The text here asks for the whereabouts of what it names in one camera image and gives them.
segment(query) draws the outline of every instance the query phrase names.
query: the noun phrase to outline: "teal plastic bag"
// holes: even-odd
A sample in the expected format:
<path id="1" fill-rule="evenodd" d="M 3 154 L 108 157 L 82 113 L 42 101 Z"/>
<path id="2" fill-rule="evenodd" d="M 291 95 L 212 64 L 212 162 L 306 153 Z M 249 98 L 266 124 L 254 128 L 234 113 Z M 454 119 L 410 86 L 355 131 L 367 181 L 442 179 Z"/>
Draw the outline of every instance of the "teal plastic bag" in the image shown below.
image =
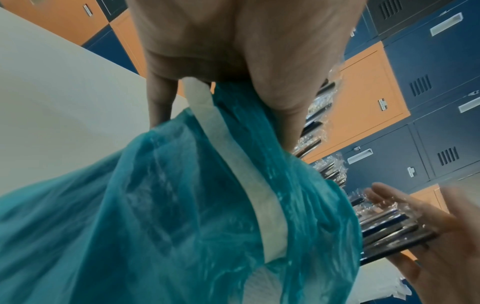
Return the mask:
<path id="1" fill-rule="evenodd" d="M 191 105 L 212 99 L 189 81 Z M 346 301 L 362 238 L 344 193 L 282 150 L 251 83 L 194 103 L 88 168 L 0 198 L 0 303 L 237 303 L 264 266 L 282 303 Z"/>

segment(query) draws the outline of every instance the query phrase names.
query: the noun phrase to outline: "vent slot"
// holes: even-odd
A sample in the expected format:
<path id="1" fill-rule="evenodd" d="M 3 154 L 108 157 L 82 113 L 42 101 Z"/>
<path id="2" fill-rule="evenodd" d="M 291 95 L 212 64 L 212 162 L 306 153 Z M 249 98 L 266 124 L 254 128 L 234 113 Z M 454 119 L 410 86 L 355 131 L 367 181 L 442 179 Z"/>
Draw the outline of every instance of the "vent slot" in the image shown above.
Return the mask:
<path id="1" fill-rule="evenodd" d="M 383 1 L 379 6 L 381 15 L 384 20 L 387 20 L 391 16 L 403 10 L 401 0 L 386 0 Z"/>
<path id="2" fill-rule="evenodd" d="M 447 164 L 450 164 L 456 160 L 459 160 L 459 154 L 457 152 L 456 147 L 448 148 L 446 150 L 443 150 L 439 153 L 437 153 L 438 160 L 440 161 L 440 165 L 445 166 Z"/>
<path id="3" fill-rule="evenodd" d="M 425 75 L 410 82 L 410 89 L 413 93 L 413 96 L 415 97 L 422 93 L 425 93 L 426 91 L 431 90 L 432 84 L 430 83 L 429 76 Z"/>

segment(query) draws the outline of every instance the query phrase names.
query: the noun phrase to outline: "beige tape strip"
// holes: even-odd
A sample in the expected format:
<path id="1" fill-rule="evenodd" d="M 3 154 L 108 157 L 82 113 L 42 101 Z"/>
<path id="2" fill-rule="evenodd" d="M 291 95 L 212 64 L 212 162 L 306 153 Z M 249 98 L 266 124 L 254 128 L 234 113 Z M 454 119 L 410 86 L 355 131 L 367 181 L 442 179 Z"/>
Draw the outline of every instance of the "beige tape strip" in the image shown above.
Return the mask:
<path id="1" fill-rule="evenodd" d="M 277 196 L 230 134 L 220 111 L 214 106 L 209 87 L 195 78 L 182 81 L 190 109 L 251 202 L 260 227 L 265 263 L 285 256 L 289 230 Z"/>

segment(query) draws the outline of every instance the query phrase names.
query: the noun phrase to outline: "white wall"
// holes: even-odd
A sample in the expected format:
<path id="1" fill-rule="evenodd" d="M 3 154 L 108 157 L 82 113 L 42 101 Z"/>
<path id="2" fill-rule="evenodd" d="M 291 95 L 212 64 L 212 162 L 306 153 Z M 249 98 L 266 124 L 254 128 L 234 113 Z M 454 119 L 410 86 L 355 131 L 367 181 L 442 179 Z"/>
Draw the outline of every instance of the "white wall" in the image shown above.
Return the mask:
<path id="1" fill-rule="evenodd" d="M 148 130 L 145 79 L 0 8 L 0 195 Z M 177 96 L 174 114 L 187 106 Z"/>

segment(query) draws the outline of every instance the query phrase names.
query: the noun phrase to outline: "hand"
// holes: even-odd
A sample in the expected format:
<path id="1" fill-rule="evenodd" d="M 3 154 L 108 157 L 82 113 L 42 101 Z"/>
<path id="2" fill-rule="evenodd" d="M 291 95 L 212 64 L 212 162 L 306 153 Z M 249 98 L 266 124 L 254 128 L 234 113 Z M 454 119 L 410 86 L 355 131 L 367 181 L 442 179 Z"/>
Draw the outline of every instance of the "hand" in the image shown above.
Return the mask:
<path id="1" fill-rule="evenodd" d="M 366 0 L 127 0 L 147 62 L 150 125 L 170 118 L 178 79 L 251 78 L 297 143 Z"/>
<path id="2" fill-rule="evenodd" d="M 480 303 L 480 209 L 455 188 L 442 188 L 451 214 L 381 183 L 365 191 L 373 203 L 406 202 L 439 237 L 389 261 L 415 288 L 423 304 Z"/>

